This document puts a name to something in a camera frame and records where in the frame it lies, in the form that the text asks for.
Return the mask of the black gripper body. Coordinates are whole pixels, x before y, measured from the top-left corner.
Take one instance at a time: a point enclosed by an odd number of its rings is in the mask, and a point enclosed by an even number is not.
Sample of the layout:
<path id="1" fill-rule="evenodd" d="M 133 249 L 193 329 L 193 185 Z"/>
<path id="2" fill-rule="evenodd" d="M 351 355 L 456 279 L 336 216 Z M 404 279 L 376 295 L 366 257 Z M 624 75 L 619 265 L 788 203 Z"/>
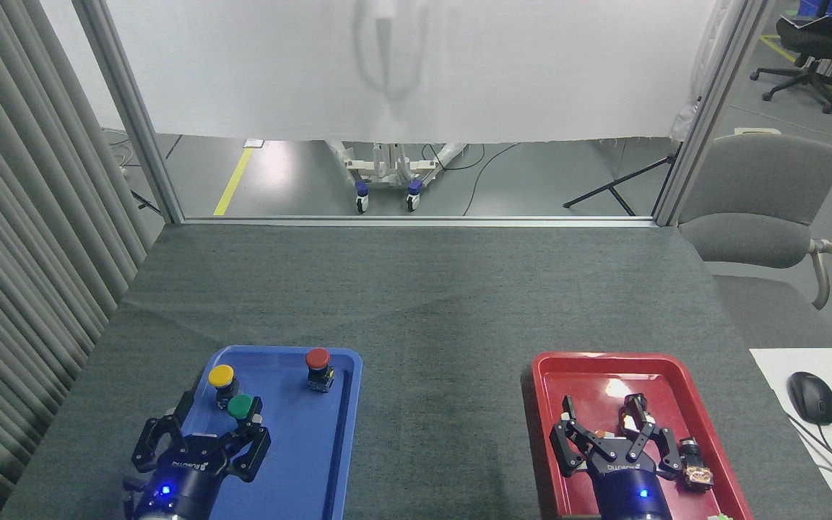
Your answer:
<path id="1" fill-rule="evenodd" d="M 600 440 L 589 448 L 588 474 L 603 519 L 668 519 L 656 462 L 629 440 Z"/>
<path id="2" fill-rule="evenodd" d="M 148 481 L 126 478 L 126 519 L 208 519 L 225 477 L 206 471 L 207 449 L 221 435 L 189 434 L 158 455 Z"/>

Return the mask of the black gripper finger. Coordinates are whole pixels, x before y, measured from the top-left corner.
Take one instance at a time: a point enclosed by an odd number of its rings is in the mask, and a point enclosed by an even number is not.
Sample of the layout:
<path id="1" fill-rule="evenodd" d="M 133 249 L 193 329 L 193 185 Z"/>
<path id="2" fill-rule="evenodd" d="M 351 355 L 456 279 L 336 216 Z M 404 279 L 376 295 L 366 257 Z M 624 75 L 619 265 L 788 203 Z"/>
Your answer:
<path id="1" fill-rule="evenodd" d="M 194 405 L 194 392 L 183 392 L 172 412 L 162 417 L 147 419 L 132 454 L 132 464 L 139 473 L 155 470 L 158 465 L 156 449 L 162 437 L 169 435 L 172 445 L 183 440 L 181 427 Z"/>
<path id="2" fill-rule="evenodd" d="M 251 483 L 270 446 L 268 427 L 250 417 L 237 420 L 234 429 L 222 434 L 206 450 L 206 471 L 215 477 L 234 476 L 245 483 Z"/>
<path id="3" fill-rule="evenodd" d="M 634 462 L 643 454 L 647 442 L 653 441 L 660 455 L 656 474 L 664 480 L 673 481 L 683 473 L 683 461 L 672 431 L 661 427 L 647 410 L 645 396 L 625 396 L 620 408 L 620 429 L 622 435 L 633 442 L 633 448 L 626 452 L 628 461 Z"/>
<path id="4" fill-rule="evenodd" d="M 610 463 L 610 449 L 603 438 L 585 428 L 577 419 L 571 395 L 562 401 L 563 412 L 552 426 L 550 442 L 562 477 L 571 477 L 590 460 L 593 453 L 598 460 Z"/>

